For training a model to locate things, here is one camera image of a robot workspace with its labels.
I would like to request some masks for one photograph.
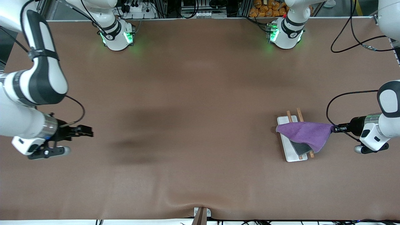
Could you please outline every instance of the wooden handle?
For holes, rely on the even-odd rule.
[[[290,115],[290,111],[289,110],[286,111],[286,114],[288,115],[289,123],[293,123],[292,116]]]
[[[292,115],[290,114],[290,111],[289,111],[289,110],[286,111],[286,114],[288,115],[289,123],[293,123]]]
[[[304,122],[303,114],[301,114],[300,108],[296,108],[296,110],[297,110],[297,115],[299,116],[300,122]],[[315,156],[314,156],[314,152],[313,152],[312,150],[310,151],[310,157],[311,157],[311,158],[314,158],[314,157],[315,157]]]

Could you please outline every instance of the purple cloth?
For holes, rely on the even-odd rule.
[[[298,122],[278,125],[276,131],[293,142],[308,144],[317,153],[328,140],[332,127],[332,124]]]

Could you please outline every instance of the pile of brown objects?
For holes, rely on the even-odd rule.
[[[249,17],[278,17],[283,16],[289,11],[289,7],[285,2],[277,2],[275,0],[254,0],[254,6],[249,12]]]

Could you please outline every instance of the brown tabletop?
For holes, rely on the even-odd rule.
[[[94,137],[65,157],[30,161],[1,137],[0,219],[161,219],[193,207],[217,219],[400,219],[400,139],[369,155],[332,134],[314,159],[288,163],[276,118],[327,123],[329,100],[399,78],[393,52],[333,54],[344,19],[312,19],[291,50],[245,19],[145,21],[135,46],[113,52],[89,22],[50,23],[68,94]],[[381,35],[354,19],[357,37]],[[355,44],[346,31],[335,49]],[[390,48],[386,38],[371,42]],[[6,72],[30,68],[15,46]],[[73,121],[69,99],[39,108]],[[376,94],[337,99],[331,119],[379,111]]]

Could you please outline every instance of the white tray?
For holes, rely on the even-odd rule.
[[[288,117],[278,117],[277,121],[278,121],[279,125],[285,124],[285,123],[289,123],[289,118]],[[292,116],[292,121],[294,123],[297,122],[297,117]],[[282,145],[283,145],[283,150],[285,151],[286,161],[296,162],[296,161],[307,160],[307,154],[302,155],[303,159],[299,159],[299,156],[297,155],[296,151],[294,150],[293,145],[290,143],[289,138],[287,138],[283,134],[280,134],[280,137],[282,139]]]

